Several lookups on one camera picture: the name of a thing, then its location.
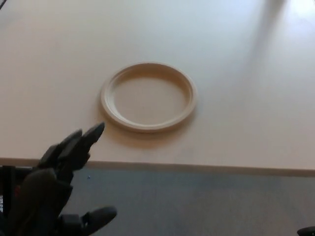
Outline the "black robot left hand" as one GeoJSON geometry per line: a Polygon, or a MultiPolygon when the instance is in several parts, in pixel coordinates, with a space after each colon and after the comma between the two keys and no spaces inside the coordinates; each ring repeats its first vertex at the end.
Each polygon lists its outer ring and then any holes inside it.
{"type": "Polygon", "coordinates": [[[3,189],[8,190],[11,206],[0,213],[2,236],[90,236],[117,216],[113,206],[82,216],[62,214],[73,190],[74,173],[85,166],[104,129],[104,122],[86,132],[78,129],[50,146],[25,176],[18,193],[12,181],[7,183],[3,189]]]}

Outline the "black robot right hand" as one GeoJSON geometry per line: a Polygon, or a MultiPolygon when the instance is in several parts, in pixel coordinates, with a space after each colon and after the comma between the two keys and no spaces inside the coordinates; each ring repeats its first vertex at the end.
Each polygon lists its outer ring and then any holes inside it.
{"type": "Polygon", "coordinates": [[[297,231],[299,236],[315,236],[315,226],[305,227],[297,231]]]}

